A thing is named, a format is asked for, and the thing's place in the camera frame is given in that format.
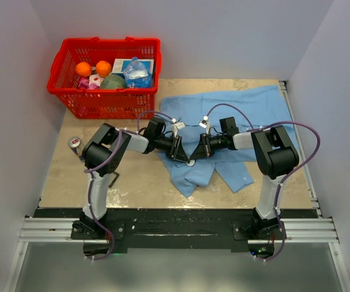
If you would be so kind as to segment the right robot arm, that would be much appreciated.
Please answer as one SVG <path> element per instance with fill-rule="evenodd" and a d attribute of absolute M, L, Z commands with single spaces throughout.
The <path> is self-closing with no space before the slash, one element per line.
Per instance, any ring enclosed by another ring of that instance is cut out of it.
<path fill-rule="evenodd" d="M 215 151 L 226 148 L 254 151 L 263 174 L 261 194 L 250 224 L 242 231 L 250 237 L 264 239 L 280 227 L 280 192 L 284 190 L 286 175 L 299 164 L 299 155 L 282 125 L 241 133 L 234 117 L 219 122 L 222 133 L 216 136 L 201 134 L 191 159 L 210 158 Z"/>

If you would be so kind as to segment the light blue shirt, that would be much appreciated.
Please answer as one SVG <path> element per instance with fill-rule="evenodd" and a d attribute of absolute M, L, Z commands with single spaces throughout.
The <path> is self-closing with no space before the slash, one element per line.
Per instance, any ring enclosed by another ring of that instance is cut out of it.
<path fill-rule="evenodd" d="M 161 101 L 160 110 L 184 123 L 179 135 L 187 156 L 196 151 L 200 136 L 206 132 L 199 125 L 204 116 L 208 117 L 210 126 L 216 130 L 211 135 L 213 155 L 201 156 L 192 166 L 174 161 L 162 151 L 157 154 L 169 171 L 172 184 L 185 197 L 189 197 L 198 186 L 208 186 L 214 172 L 219 173 L 232 192 L 237 192 L 253 182 L 244 163 L 255 161 L 255 152 L 252 149 L 231 150 L 227 136 L 230 129 L 220 125 L 221 119 L 233 117 L 240 133 L 291 119 L 277 85 L 245 91 L 167 97 Z"/>

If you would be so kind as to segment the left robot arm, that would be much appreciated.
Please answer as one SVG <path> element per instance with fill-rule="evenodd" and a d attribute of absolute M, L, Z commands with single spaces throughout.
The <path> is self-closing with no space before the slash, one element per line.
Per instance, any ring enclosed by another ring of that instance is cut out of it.
<path fill-rule="evenodd" d="M 141 133 L 118 129 L 104 123 L 83 150 L 84 172 L 87 174 L 87 200 L 75 227 L 93 239 L 111 238 L 106 227 L 106 198 L 112 174 L 126 151 L 148 154 L 160 150 L 174 161 L 189 163 L 182 146 L 182 138 L 175 134 L 167 137 L 166 123 L 159 117 L 149 120 Z"/>

